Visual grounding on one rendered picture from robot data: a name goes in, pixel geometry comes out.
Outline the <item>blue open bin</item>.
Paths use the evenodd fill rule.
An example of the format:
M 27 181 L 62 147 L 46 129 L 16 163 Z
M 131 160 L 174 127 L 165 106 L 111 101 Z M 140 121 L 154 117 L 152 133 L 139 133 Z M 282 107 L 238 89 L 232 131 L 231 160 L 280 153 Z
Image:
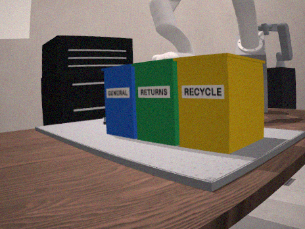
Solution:
M 106 133 L 137 139 L 135 67 L 102 68 L 105 83 Z

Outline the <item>green bin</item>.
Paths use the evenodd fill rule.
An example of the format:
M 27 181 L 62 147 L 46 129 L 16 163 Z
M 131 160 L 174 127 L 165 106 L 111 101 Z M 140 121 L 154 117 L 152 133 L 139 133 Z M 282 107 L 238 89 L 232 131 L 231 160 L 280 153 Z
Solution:
M 137 139 L 179 145 L 177 61 L 133 63 Z

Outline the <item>yellow recycle bin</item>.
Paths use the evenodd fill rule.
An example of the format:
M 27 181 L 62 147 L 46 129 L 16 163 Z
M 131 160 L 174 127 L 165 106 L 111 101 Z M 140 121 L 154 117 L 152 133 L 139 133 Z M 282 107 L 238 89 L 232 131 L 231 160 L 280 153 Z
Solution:
M 231 53 L 173 61 L 180 147 L 230 154 L 264 138 L 265 61 Z

